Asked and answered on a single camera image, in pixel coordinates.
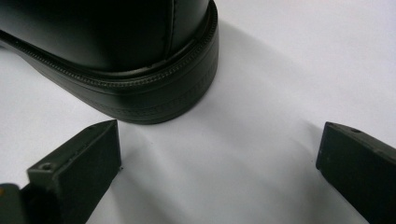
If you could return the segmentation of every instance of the black shoe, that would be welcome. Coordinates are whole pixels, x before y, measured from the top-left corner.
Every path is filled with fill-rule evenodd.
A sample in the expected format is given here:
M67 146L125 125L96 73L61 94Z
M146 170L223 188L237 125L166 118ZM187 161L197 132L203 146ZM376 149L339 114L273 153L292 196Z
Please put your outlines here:
M218 14L212 0L0 0L0 45L113 118L158 123L210 86Z

